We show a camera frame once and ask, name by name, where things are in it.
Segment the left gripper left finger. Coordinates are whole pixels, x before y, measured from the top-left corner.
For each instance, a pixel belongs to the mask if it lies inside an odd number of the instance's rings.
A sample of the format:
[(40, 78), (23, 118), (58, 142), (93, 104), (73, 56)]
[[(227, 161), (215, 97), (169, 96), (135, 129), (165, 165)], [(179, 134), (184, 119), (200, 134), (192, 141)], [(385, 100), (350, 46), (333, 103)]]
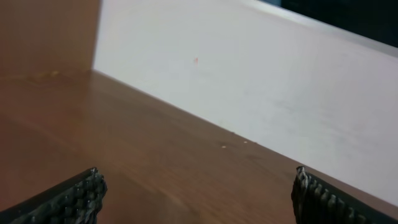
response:
[(1, 223), (96, 224), (107, 189), (104, 176), (93, 167), (1, 211)]

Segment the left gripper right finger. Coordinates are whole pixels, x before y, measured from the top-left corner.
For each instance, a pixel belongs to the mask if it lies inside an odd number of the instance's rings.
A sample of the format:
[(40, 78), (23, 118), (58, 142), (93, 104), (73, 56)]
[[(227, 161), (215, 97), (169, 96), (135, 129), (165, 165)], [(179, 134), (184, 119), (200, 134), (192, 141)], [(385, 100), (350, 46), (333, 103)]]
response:
[(291, 199), (297, 224), (397, 224), (397, 220), (296, 168)]

